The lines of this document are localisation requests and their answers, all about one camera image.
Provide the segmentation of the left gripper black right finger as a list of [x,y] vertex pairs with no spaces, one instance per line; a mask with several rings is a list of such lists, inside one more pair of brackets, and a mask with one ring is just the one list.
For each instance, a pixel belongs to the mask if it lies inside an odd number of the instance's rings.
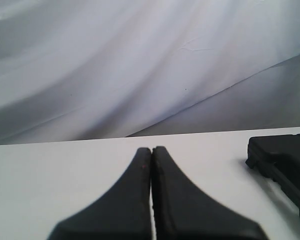
[[199,189],[164,146],[151,155],[151,191],[158,240],[266,240],[258,223]]

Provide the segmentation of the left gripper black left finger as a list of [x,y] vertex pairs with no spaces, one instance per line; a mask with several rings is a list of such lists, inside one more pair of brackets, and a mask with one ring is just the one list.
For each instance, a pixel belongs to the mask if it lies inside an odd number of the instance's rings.
[[98,200],[60,221],[51,240],[150,240],[151,150],[138,148],[117,182]]

